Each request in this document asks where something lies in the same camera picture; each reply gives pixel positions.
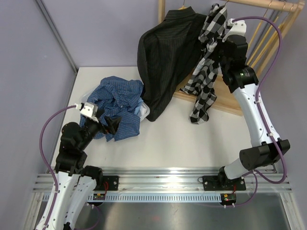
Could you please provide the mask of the yellow hanger of blue shirt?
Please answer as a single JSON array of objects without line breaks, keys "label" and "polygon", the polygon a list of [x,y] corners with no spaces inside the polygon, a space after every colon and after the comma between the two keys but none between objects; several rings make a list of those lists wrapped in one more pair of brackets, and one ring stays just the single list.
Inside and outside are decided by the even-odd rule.
[{"label": "yellow hanger of blue shirt", "polygon": [[[282,30],[286,18],[287,16],[285,14],[280,14],[279,16],[276,16],[276,19],[274,20],[274,23],[278,26],[280,31]],[[270,25],[268,30],[264,33],[263,38],[259,41],[259,44],[256,46],[255,51],[251,54],[248,65],[252,68],[256,67],[275,39],[278,39],[277,32],[274,27]]]}]

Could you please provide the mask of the light blue shirt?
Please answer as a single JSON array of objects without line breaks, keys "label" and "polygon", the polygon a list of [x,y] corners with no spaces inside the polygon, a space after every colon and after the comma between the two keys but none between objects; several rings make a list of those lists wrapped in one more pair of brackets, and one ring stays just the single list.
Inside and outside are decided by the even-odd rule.
[{"label": "light blue shirt", "polygon": [[139,114],[139,111],[140,111],[140,109],[141,109],[141,107],[142,107],[142,103],[143,103],[143,99],[140,97],[140,98],[138,99],[137,106],[136,106],[135,109],[134,109],[134,114],[135,114],[135,115],[138,115],[138,114]]}]

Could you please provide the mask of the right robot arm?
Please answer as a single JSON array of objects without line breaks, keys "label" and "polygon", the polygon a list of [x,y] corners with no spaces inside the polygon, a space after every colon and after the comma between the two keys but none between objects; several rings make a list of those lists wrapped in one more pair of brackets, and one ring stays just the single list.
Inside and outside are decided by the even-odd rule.
[{"label": "right robot arm", "polygon": [[223,81],[238,101],[248,126],[251,148],[243,149],[237,160],[222,167],[218,185],[230,189],[235,180],[256,172],[259,167],[281,161],[290,149],[288,140],[282,140],[275,130],[259,92],[259,81],[253,68],[246,65],[248,44],[242,35],[230,35],[218,43]]}]

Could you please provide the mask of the black white checkered shirt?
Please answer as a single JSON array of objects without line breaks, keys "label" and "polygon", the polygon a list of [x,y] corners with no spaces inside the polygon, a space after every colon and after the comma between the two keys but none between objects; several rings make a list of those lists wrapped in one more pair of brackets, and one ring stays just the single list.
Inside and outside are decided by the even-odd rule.
[{"label": "black white checkered shirt", "polygon": [[209,120],[208,110],[216,101],[214,83],[218,75],[218,39],[224,35],[227,21],[227,8],[219,4],[212,5],[199,35],[202,55],[191,78],[181,91],[196,96],[195,104],[189,115],[193,124]]}]

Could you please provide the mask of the blue plaid shirt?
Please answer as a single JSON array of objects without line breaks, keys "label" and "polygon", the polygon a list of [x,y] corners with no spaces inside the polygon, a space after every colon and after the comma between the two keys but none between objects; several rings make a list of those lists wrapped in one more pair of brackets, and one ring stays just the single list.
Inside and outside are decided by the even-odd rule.
[{"label": "blue plaid shirt", "polygon": [[112,119],[121,117],[121,121],[115,135],[100,132],[95,136],[95,139],[105,137],[107,141],[111,139],[120,141],[140,134],[141,120],[135,114],[135,109],[139,104],[142,91],[143,83],[140,80],[125,80],[110,76],[100,81],[87,101],[96,104],[99,110],[104,110],[99,118],[102,124],[107,124],[105,116]]}]

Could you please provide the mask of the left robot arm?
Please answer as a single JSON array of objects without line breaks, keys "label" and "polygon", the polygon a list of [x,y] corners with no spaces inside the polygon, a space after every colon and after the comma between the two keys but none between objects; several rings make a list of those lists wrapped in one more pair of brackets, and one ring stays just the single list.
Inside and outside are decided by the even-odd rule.
[{"label": "left robot arm", "polygon": [[118,182],[118,176],[105,178],[103,170],[86,166],[85,148],[97,133],[115,134],[121,117],[105,117],[106,124],[87,118],[84,126],[69,122],[62,128],[59,154],[54,167],[53,187],[37,230],[73,230],[77,218],[92,191],[102,190],[98,201],[107,200],[108,190]]}]

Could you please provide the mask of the hanger of plaid shirt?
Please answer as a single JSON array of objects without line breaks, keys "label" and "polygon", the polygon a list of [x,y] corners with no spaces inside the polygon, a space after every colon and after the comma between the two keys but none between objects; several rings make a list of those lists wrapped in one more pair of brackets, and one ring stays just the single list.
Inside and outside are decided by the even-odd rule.
[{"label": "hanger of plaid shirt", "polygon": [[[268,12],[268,9],[266,9],[266,11],[265,11],[265,13],[264,13],[264,15],[263,15],[262,17],[266,17],[267,12]],[[257,33],[258,33],[258,30],[260,29],[260,26],[261,26],[261,25],[262,25],[262,20],[260,20],[260,22],[258,23],[258,25],[257,25],[257,27],[256,27],[256,29],[255,29],[255,31],[254,31],[254,33],[253,33],[253,35],[252,35],[252,38],[251,38],[250,43],[249,43],[249,45],[248,45],[248,49],[251,48],[251,45],[252,45],[252,43],[254,42],[254,39],[255,39],[255,37],[256,37],[256,35],[257,35]]]}]

